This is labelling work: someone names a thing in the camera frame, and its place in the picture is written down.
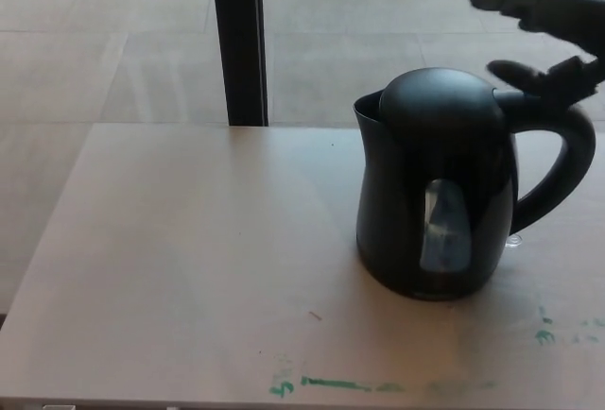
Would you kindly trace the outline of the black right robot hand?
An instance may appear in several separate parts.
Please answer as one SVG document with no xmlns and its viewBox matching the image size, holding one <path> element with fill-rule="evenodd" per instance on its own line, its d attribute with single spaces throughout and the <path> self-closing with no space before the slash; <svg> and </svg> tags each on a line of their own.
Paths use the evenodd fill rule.
<svg viewBox="0 0 605 410">
<path fill-rule="evenodd" d="M 526 94 L 569 106 L 596 93 L 604 81 L 604 0 L 469 0 L 476 8 L 518 20 L 529 33 L 545 33 L 576 45 L 595 59 L 575 56 L 542 72 L 512 60 L 493 60 L 487 69 Z"/>
</svg>

